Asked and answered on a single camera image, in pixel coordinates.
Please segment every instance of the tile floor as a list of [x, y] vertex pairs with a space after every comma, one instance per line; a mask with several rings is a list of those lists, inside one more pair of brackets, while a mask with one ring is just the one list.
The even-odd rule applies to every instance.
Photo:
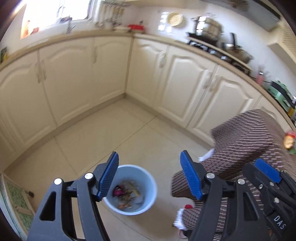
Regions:
[[[176, 211], [190, 201], [171, 197], [170, 182], [181, 170], [179, 154], [183, 150], [188, 150], [193, 160], [208, 151], [130, 100], [122, 99], [58, 134], [8, 176], [35, 193], [31, 202], [37, 209], [55, 178], [77, 179], [116, 151], [120, 164], [141, 166], [154, 176], [158, 197], [150, 210], [137, 216], [114, 213], [99, 203], [111, 241], [178, 241], [177, 230], [171, 224]], [[76, 200], [73, 203], [76, 231], [83, 238]]]

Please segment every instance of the large stainless steel pot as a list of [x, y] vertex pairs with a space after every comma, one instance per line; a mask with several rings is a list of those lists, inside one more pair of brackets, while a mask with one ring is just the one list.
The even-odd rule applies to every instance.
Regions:
[[239, 60], [243, 61], [244, 63], [249, 63], [251, 59], [254, 59], [252, 55], [242, 49], [241, 46], [236, 44], [236, 36], [234, 33], [232, 34], [233, 44], [225, 44], [222, 43], [222, 49], [234, 57], [238, 58]]
[[215, 17], [217, 16], [207, 13], [206, 16], [192, 18], [195, 21], [194, 33], [210, 42], [217, 42], [223, 32], [223, 26], [214, 20]]

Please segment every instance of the green kitchen appliance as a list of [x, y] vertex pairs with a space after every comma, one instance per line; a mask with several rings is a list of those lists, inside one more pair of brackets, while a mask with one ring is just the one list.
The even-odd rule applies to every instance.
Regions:
[[294, 113], [296, 99], [288, 91], [287, 86], [280, 81], [272, 81], [267, 89], [268, 93], [282, 106], [285, 112], [291, 117]]

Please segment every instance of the range hood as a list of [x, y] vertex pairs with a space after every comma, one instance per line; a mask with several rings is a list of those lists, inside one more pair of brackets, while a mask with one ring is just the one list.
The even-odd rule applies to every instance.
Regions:
[[[245, 16], [266, 31], [271, 31], [280, 21], [280, 14], [260, 0], [202, 0], [213, 3]], [[242, 8], [234, 8], [230, 2], [245, 2]]]

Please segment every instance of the light blue bucket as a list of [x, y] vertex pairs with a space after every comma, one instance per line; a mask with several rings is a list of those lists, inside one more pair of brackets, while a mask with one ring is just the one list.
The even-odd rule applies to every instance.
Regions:
[[[116, 185], [125, 180], [132, 180], [138, 185], [140, 193], [143, 193], [144, 200], [134, 208], [120, 210], [117, 208], [117, 197], [112, 197]], [[154, 204], [157, 197], [157, 185], [153, 176], [144, 168], [135, 165], [121, 165], [117, 168], [111, 187], [106, 197], [103, 198], [106, 205], [114, 212], [123, 215], [138, 215], [147, 211]]]

